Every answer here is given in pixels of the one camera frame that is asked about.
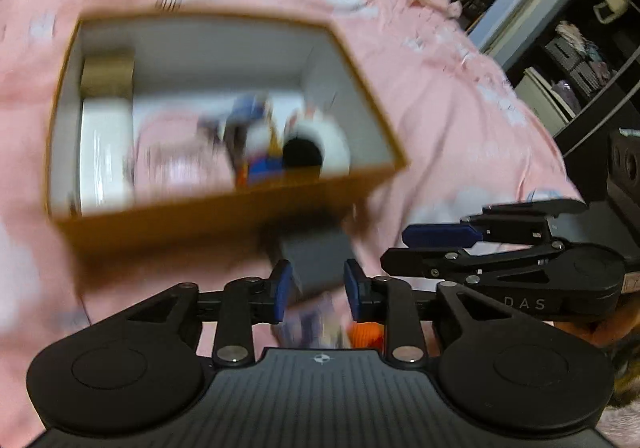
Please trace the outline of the person's right hand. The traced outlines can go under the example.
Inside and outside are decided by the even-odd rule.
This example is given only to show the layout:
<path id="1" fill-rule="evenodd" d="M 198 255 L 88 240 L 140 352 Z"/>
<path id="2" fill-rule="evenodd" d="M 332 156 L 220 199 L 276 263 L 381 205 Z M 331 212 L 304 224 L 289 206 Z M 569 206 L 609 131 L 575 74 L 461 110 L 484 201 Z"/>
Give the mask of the person's right hand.
<path id="1" fill-rule="evenodd" d="M 577 338 L 582 338 L 592 345 L 603 347 L 620 341 L 628 335 L 629 331 L 634 329 L 634 322 L 623 316 L 610 316 L 595 325 L 555 321 L 553 326 Z"/>

